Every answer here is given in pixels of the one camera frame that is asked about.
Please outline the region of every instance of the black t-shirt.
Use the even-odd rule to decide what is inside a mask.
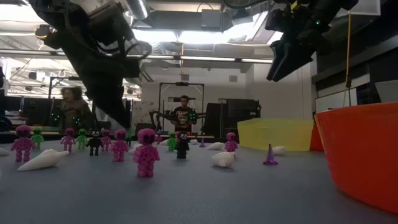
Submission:
[[[174,113],[177,116],[177,124],[175,125],[174,131],[192,132],[192,125],[188,124],[189,114],[191,111],[191,108],[182,108],[181,106],[174,110]]]

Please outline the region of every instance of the green toy figure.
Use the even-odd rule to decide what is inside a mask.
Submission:
[[[36,149],[40,149],[40,144],[44,142],[44,138],[42,135],[42,129],[41,128],[35,128],[33,130],[33,134],[31,137],[31,140],[36,144]]]
[[[169,134],[170,138],[167,141],[167,145],[169,146],[169,151],[173,152],[175,149],[175,145],[177,143],[177,140],[175,140],[175,133],[170,133]]]
[[[77,142],[79,143],[78,149],[85,149],[87,144],[86,130],[84,128],[79,130],[79,137],[77,137]]]

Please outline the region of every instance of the yellow translucent bin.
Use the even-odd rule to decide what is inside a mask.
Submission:
[[[312,120],[250,119],[238,122],[239,144],[265,151],[268,144],[284,146],[286,151],[309,151],[312,129]]]

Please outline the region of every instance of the purple cone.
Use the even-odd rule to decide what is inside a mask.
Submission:
[[[268,145],[268,155],[267,155],[267,160],[262,162],[266,166],[274,166],[278,165],[278,162],[275,161],[274,159],[274,152],[272,151],[272,146],[271,144]]]
[[[200,146],[199,147],[206,147],[205,146],[205,140],[202,138],[201,139],[201,142],[200,142]]]

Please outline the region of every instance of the pink plastic doll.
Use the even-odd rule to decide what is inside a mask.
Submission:
[[[138,141],[142,146],[137,147],[133,161],[138,163],[137,175],[139,177],[154,176],[154,163],[160,160],[156,147],[152,146],[154,140],[154,130],[146,128],[138,132]]]
[[[129,151],[129,147],[125,142],[126,131],[116,130],[114,132],[114,138],[116,139],[116,141],[112,144],[111,148],[111,151],[113,151],[113,162],[123,162],[124,152]]]
[[[226,139],[228,140],[228,142],[226,142],[225,144],[225,149],[227,152],[234,152],[238,148],[238,145],[235,141],[235,136],[235,133],[228,133],[226,135]]]
[[[30,159],[30,149],[35,149],[35,143],[29,138],[30,127],[26,125],[18,126],[16,129],[16,134],[19,139],[16,139],[11,146],[12,151],[16,151],[16,162],[22,161],[22,152],[24,151],[24,161],[27,162]]]
[[[69,153],[72,152],[72,144],[76,144],[75,138],[73,137],[74,132],[75,130],[73,130],[73,128],[67,128],[65,130],[65,137],[63,137],[61,140],[61,144],[63,144],[63,150],[68,150]]]
[[[107,129],[102,130],[102,135],[103,135],[104,137],[101,138],[102,145],[103,145],[101,151],[108,152],[108,147],[109,147],[110,145],[112,145],[111,138],[109,137],[109,130],[107,130]]]
[[[162,142],[162,137],[160,136],[162,134],[160,131],[156,133],[156,144],[160,144]]]

